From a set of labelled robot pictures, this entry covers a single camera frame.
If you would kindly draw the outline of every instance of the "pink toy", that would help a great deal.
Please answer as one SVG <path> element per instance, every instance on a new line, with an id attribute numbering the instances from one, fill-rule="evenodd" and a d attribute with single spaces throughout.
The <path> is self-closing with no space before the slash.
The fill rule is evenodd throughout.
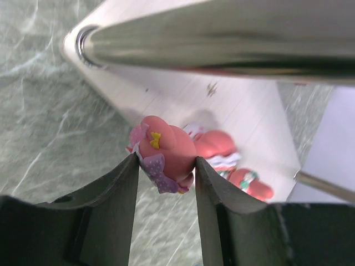
<path id="1" fill-rule="evenodd" d="M 272 188 L 262 183 L 255 171 L 237 169 L 241 156 L 229 134 L 207 130 L 198 124 L 188 124 L 184 131 L 193 139 L 197 155 L 205 158 L 222 177 L 258 200 L 273 197 Z"/>
<path id="2" fill-rule="evenodd" d="M 196 148 L 182 129 L 157 116 L 145 117 L 130 134 L 130 152 L 162 193 L 185 193 L 194 182 Z"/>

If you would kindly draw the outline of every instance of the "thin metal rod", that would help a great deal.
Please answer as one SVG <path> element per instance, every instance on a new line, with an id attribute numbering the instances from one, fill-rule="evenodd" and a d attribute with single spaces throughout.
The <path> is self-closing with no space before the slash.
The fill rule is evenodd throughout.
<path id="1" fill-rule="evenodd" d="M 97 29 L 97 65 L 355 83 L 355 1 L 218 0 Z"/>
<path id="2" fill-rule="evenodd" d="M 347 190 L 346 188 L 324 181 L 318 177 L 312 176 L 305 172 L 298 172 L 295 176 L 296 181 L 304 183 L 310 187 L 327 192 L 342 200 L 350 203 L 355 203 L 355 191 Z"/>

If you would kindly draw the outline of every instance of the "yellow bow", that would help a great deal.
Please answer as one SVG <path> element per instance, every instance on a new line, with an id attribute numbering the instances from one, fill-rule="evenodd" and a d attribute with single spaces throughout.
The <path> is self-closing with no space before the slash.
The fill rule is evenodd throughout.
<path id="1" fill-rule="evenodd" d="M 150 141 L 150 144 L 153 148 L 159 149 L 159 140 L 161 137 L 160 133 L 152 132 L 151 136 L 153 137 L 153 140 Z"/>

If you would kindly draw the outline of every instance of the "toy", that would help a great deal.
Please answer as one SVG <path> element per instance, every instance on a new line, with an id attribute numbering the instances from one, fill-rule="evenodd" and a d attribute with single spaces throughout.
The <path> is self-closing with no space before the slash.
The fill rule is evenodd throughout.
<path id="1" fill-rule="evenodd" d="M 255 171 L 237 169 L 241 155 L 228 133 L 208 130 L 195 123 L 186 125 L 184 131 L 194 141 L 197 155 L 205 158 L 223 178 L 258 200 L 265 201 L 273 197 L 272 188 L 262 183 Z"/>
<path id="2" fill-rule="evenodd" d="M 162 193 L 186 193 L 194 183 L 196 148 L 182 129 L 157 116 L 145 117 L 130 134 L 130 152 Z"/>

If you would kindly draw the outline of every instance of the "figurine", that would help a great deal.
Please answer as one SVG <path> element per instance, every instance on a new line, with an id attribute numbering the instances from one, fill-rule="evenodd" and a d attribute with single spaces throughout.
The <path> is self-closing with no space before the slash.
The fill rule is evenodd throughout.
<path id="1" fill-rule="evenodd" d="M 196 148 L 181 128 L 147 116 L 130 133 L 127 149 L 136 152 L 141 168 L 160 194 L 183 194 L 194 183 Z"/>
<path id="2" fill-rule="evenodd" d="M 208 130 L 195 123 L 186 125 L 184 131 L 194 141 L 197 155 L 205 158 L 220 176 L 258 200 L 273 197 L 272 188 L 262 183 L 255 171 L 237 169 L 241 155 L 228 133 Z"/>

